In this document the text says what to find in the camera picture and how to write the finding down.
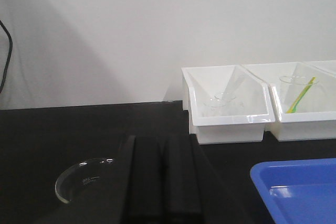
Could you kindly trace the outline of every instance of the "petri dish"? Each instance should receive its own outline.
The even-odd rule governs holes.
[[[93,158],[66,169],[55,182],[55,194],[70,203],[80,192],[99,180],[102,171],[113,164],[113,158]]]

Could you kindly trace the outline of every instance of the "yellow straw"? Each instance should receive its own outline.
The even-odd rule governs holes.
[[[301,99],[303,98],[303,96],[307,93],[307,91],[310,89],[310,87],[312,86],[314,80],[315,80],[315,77],[313,77],[313,78],[310,79],[310,81],[308,82],[308,84],[301,91],[301,93],[299,94],[299,96],[295,99],[295,101],[293,102],[293,104],[291,105],[291,107],[288,109],[288,111],[286,113],[295,113],[296,112],[296,106],[301,101]]]

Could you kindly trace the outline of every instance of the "white plastic bin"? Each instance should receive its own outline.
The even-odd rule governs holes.
[[[182,72],[183,108],[189,111],[189,131],[197,134],[199,143],[263,139],[266,123],[275,121],[266,83],[241,66],[182,68]],[[206,104],[222,91],[229,91],[232,100],[227,110],[212,115]]]
[[[336,78],[332,74],[301,62],[243,66],[270,87],[276,122],[269,124],[269,130],[279,141],[336,137]],[[308,90],[300,101],[303,109],[296,113],[286,113],[289,104],[280,101],[281,76],[315,77],[319,92],[323,95]],[[316,104],[315,110],[305,112],[305,105],[312,102]]]
[[[306,63],[324,72],[327,72],[327,73],[330,73],[336,76],[336,60],[307,61]]]

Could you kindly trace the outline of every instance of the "blue plastic tray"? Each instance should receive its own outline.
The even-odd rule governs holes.
[[[250,175],[276,224],[336,223],[336,158],[264,162]]]

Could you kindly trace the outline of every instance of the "black tabletop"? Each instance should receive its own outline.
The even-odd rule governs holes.
[[[57,209],[54,184],[69,166],[115,157],[129,135],[187,134],[181,101],[0,111],[0,223],[31,223]],[[263,161],[336,157],[336,140],[202,145],[255,223],[274,223],[249,171]]]

